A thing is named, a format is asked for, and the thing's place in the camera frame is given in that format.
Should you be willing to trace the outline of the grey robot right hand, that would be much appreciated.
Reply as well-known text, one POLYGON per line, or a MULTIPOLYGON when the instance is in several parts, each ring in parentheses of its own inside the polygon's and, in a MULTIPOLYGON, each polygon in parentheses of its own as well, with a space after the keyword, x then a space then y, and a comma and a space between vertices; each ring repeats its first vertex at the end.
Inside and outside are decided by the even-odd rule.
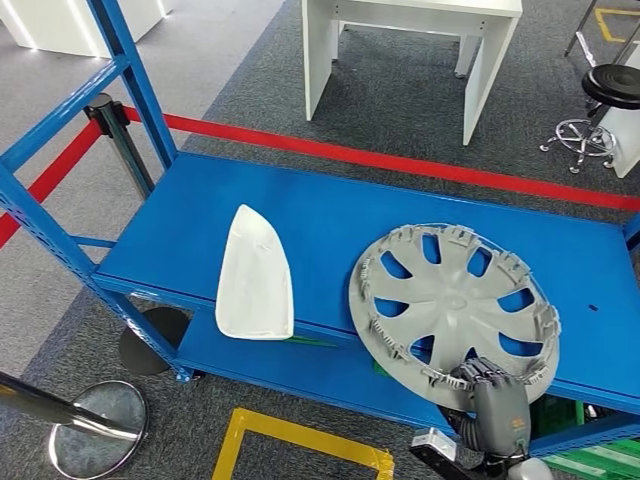
POLYGON ((531 422, 525 386, 485 357, 466 360, 452 374, 472 387, 475 415, 454 411, 449 424, 466 447, 495 457, 527 457, 531 422))

